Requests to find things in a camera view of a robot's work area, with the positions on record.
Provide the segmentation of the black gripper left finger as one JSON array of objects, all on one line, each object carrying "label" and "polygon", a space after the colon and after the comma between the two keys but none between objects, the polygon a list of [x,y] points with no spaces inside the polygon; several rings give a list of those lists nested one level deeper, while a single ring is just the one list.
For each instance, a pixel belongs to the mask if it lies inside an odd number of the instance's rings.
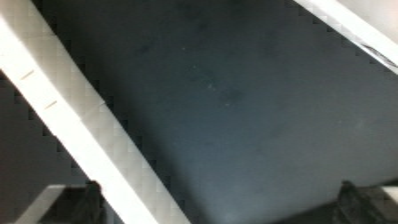
[{"label": "black gripper left finger", "polygon": [[106,224],[99,184],[50,185],[12,224]]}]

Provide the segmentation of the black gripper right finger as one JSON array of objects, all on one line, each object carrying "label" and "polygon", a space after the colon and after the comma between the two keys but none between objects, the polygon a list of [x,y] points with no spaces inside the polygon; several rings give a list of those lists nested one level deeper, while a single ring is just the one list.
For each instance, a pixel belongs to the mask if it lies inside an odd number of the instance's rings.
[{"label": "black gripper right finger", "polygon": [[398,224],[398,186],[343,182],[332,224]]}]

